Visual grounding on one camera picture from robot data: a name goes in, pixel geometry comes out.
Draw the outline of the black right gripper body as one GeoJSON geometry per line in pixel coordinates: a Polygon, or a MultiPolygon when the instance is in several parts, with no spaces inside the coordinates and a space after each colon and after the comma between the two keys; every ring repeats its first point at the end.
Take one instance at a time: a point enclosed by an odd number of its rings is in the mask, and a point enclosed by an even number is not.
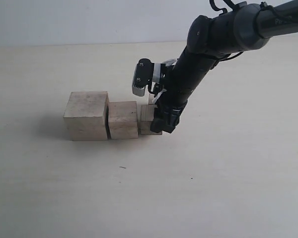
{"type": "Polygon", "coordinates": [[[219,58],[184,48],[174,65],[164,67],[164,77],[155,84],[155,121],[179,121],[188,99],[219,58]]]}

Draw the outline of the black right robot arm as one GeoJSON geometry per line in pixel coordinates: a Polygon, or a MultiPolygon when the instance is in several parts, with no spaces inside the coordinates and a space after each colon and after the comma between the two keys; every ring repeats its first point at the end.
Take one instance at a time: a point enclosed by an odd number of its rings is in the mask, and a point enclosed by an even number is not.
{"type": "Polygon", "coordinates": [[[191,24],[186,47],[167,61],[157,86],[150,130],[172,133],[188,99],[219,62],[264,47],[275,36],[298,32],[298,0],[279,6],[240,2],[215,18],[198,16],[191,24]]]}

